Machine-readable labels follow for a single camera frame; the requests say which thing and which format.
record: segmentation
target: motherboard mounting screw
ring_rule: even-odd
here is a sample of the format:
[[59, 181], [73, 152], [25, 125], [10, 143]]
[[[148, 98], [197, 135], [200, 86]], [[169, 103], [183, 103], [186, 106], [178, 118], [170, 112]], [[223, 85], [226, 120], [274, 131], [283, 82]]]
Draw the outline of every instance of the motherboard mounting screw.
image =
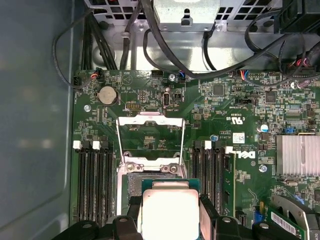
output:
[[260, 171], [261, 173], [265, 173], [267, 170], [268, 170], [268, 168], [267, 168], [266, 165], [261, 164], [261, 165], [259, 166], [259, 171]]
[[90, 105], [84, 105], [83, 109], [84, 109], [85, 112], [88, 113], [88, 112], [91, 111], [91, 106]]
[[217, 32], [221, 32], [221, 31], [222, 31], [222, 25], [221, 25], [221, 24], [217, 24], [217, 25], [215, 26], [215, 30], [216, 30]]
[[228, 217], [222, 218], [222, 221], [224, 221], [225, 223], [231, 223], [231, 219]]
[[173, 82], [176, 79], [176, 75], [170, 74], [169, 75], [169, 81]]
[[269, 225], [266, 223], [260, 223], [259, 226], [263, 229], [269, 229]]

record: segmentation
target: red and blue wire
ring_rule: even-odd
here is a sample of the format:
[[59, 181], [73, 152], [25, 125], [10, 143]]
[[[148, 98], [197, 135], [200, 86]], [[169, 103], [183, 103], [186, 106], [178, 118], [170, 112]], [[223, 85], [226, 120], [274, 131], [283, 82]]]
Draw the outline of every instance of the red and blue wire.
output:
[[246, 80], [249, 74], [249, 70], [240, 70], [240, 75], [242, 80]]

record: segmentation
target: capacitor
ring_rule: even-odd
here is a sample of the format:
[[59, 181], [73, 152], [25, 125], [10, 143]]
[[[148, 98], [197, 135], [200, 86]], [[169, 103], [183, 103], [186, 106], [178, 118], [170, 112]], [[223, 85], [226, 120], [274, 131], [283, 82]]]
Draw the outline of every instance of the capacitor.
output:
[[260, 124], [258, 125], [258, 127], [256, 128], [256, 130], [259, 133], [267, 133], [269, 131], [269, 127], [267, 124]]
[[219, 140], [219, 137], [216, 136], [216, 135], [211, 135], [211, 136], [210, 136], [210, 140], [211, 140], [211, 142], [216, 142], [216, 141]]
[[298, 89], [305, 89], [305, 88], [308, 87], [310, 84], [311, 84], [311, 80], [310, 80], [310, 79], [307, 79], [307, 80], [298, 82], [296, 86], [297, 86]]

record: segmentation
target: metal bracket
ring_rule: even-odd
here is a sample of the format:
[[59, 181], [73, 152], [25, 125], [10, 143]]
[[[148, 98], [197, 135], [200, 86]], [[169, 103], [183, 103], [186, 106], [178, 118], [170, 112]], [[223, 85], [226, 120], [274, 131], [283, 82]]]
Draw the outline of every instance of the metal bracket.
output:
[[[116, 120], [116, 131], [117, 131], [117, 135], [118, 135], [122, 164], [125, 164], [126, 162], [137, 163], [138, 160], [146, 161], [147, 159], [145, 157], [124, 156], [124, 152], [122, 150], [119, 126], [143, 125], [146, 122], [155, 122], [158, 125], [177, 126], [177, 127], [182, 128], [181, 148], [180, 148], [180, 155], [179, 155], [179, 161], [178, 161], [178, 164], [181, 165], [182, 164], [182, 151], [184, 149], [185, 128], [186, 128], [185, 120], [183, 118], [168, 118], [168, 117], [165, 117], [160, 112], [151, 112], [151, 111], [141, 112], [134, 117], [121, 116]], [[163, 161], [164, 159], [166, 159], [166, 158], [158, 158], [156, 161]]]

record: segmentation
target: screw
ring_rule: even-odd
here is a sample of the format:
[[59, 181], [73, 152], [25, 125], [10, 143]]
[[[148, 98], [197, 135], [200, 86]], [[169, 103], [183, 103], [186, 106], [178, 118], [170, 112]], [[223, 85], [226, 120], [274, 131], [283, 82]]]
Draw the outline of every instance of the screw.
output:
[[224, 218], [222, 218], [222, 221], [224, 221], [225, 223], [231, 223], [231, 219], [230, 218], [228, 218], [228, 217], [224, 217]]
[[170, 75], [169, 75], [169, 80], [170, 80], [171, 82], [173, 82], [174, 80], [176, 80], [176, 75], [170, 74]]
[[126, 166], [126, 170], [129, 172], [133, 171], [134, 169], [135, 169], [135, 166], [131, 163]]
[[176, 173], [178, 170], [178, 168], [176, 166], [171, 166], [170, 167], [170, 171], [173, 172], [173, 173]]
[[221, 31], [222, 31], [222, 28], [223, 28], [223, 26], [222, 26], [221, 24], [217, 24], [217, 25], [215, 26], [215, 30], [218, 31], [218, 32], [221, 32]]
[[259, 166], [259, 171], [261, 173], [265, 173], [267, 170], [268, 170], [268, 168], [267, 168], [266, 165], [262, 164], [262, 165]]
[[143, 24], [140, 24], [140, 25], [139, 25], [139, 30], [140, 30], [140, 31], [142, 31], [144, 28], [145, 28], [145, 25], [143, 25]]
[[269, 225], [266, 223], [260, 223], [259, 226], [263, 229], [269, 229]]
[[84, 109], [85, 112], [88, 113], [88, 112], [91, 111], [91, 106], [90, 105], [84, 105], [83, 109]]

